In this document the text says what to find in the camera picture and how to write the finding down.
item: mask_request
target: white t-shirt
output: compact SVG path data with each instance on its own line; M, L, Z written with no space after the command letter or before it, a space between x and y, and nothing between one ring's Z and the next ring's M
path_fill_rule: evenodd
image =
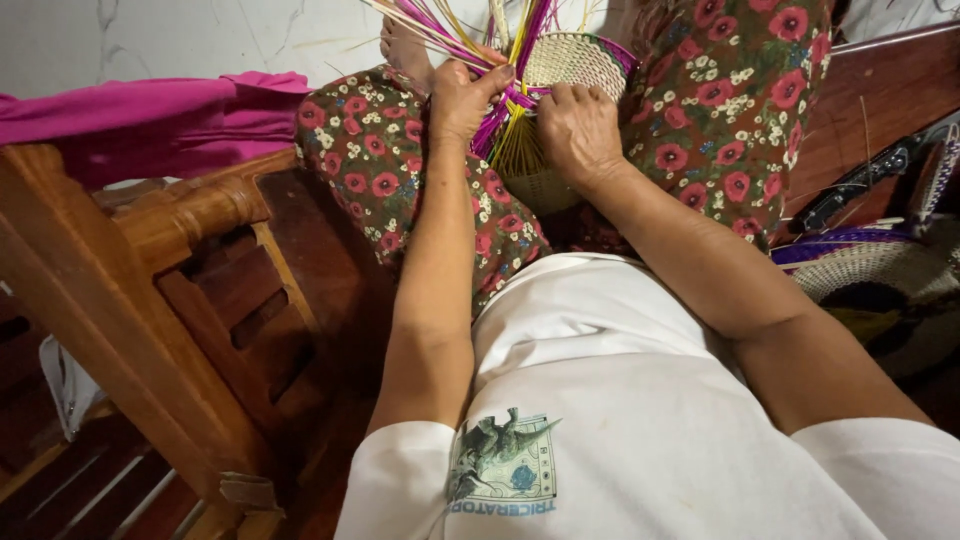
M372 433L336 538L960 538L960 441L886 418L782 434L638 263L544 258L473 334L465 425Z

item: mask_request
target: hand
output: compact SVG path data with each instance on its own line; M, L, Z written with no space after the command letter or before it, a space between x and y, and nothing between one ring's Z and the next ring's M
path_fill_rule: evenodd
M540 100L538 129L547 162L583 195L621 161L616 105L599 86L560 83Z
M481 52L494 62L507 62L493 49L481 47ZM463 62L444 62L434 75L430 139L469 143L487 113L487 104L512 85L515 78L516 69L512 65L501 65L475 79Z

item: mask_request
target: pink cloth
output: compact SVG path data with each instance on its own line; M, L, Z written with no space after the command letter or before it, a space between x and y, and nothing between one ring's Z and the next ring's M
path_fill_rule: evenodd
M248 71L219 79L108 82L51 97L0 94L0 145L51 142L87 189L131 178L189 178L289 147L306 77Z

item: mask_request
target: dinosaur graphic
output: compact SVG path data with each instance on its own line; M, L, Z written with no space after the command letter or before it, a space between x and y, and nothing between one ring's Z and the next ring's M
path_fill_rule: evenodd
M492 488L481 480L484 471L509 463L528 452L531 445L560 422L556 420L539 430L528 432L517 429L519 413L516 407L507 409L507 413L510 414L510 420L503 426L498 426L494 417L488 416L461 437L447 488L448 502L468 497L480 485Z

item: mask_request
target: leg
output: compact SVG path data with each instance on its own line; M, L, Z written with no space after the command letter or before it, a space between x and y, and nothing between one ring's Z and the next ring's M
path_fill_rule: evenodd
M298 113L301 165L398 276L420 207L423 86L381 65L311 93ZM533 213L510 196L485 162L466 157L476 214L473 316L524 264L550 253Z
M625 155L688 206L768 251L829 62L829 2L681 3L668 25L638 19L665 30L640 40L652 43L650 61L624 98ZM611 235L595 210L584 212L587 236ZM612 236L606 243L618 245Z

